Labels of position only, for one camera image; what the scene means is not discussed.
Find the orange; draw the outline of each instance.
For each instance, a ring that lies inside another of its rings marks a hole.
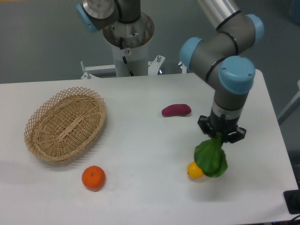
[[[96,165],[86,168],[81,176],[83,184],[91,190],[99,190],[105,182],[104,171]]]

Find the leafy green vegetable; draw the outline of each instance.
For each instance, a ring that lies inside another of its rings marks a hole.
[[[227,169],[226,156],[222,150],[222,134],[202,142],[195,148],[194,159],[208,177],[219,177]]]
[[[221,176],[228,168],[227,165],[227,161],[226,161],[226,156],[225,156],[225,152],[223,151],[223,149],[221,149],[221,154],[222,154],[222,159],[221,159],[221,164],[220,167],[218,168],[218,170],[216,170],[214,173],[207,173],[206,176],[208,177],[219,177]]]

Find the bolt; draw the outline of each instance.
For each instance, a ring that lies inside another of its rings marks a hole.
[[[157,62],[160,62],[160,60],[162,59],[161,55],[157,56]]]
[[[164,72],[161,68],[159,68],[157,75],[162,75]]]
[[[90,73],[88,71],[85,70],[85,66],[83,64],[83,61],[80,62],[81,64],[81,67],[82,67],[82,71],[83,72],[86,72],[87,76],[88,76],[88,79],[90,79]]]
[[[182,69],[182,62],[181,61],[178,63],[178,68]]]

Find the robotic arm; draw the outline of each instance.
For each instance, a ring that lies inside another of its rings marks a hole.
[[[253,63],[238,54],[263,37],[264,26],[255,15],[243,15],[233,0],[198,2],[218,34],[209,41],[190,38],[180,60],[215,89],[210,116],[200,116],[200,128],[210,137],[220,132],[223,142],[234,143],[246,134],[237,122],[255,76]]]
[[[147,43],[154,23],[140,0],[83,0],[77,12],[90,32],[102,30],[112,47],[117,77],[148,75]]]
[[[233,0],[198,2],[217,35],[209,41],[189,39],[180,60],[215,89],[210,116],[200,116],[200,128],[210,137],[220,132],[223,142],[234,143],[246,134],[237,123],[255,76],[253,63],[238,55],[263,37],[264,26],[255,15],[243,15]],[[141,52],[154,33],[153,21],[141,13],[140,0],[83,0],[77,11],[91,32],[102,29],[106,40],[118,48],[113,51],[117,76],[148,74],[148,58],[131,54],[135,49]]]

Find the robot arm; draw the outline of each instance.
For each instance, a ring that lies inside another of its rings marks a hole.
[[[200,116],[200,128],[210,137],[220,132],[223,142],[234,143],[246,134],[237,122],[255,76],[253,63],[238,54],[263,37],[263,23],[255,15],[243,15],[233,0],[198,2],[218,34],[209,41],[189,39],[180,60],[215,89],[210,116]]]
[[[91,32],[119,21],[134,23],[141,16],[140,0],[83,0],[77,5],[77,12]]]

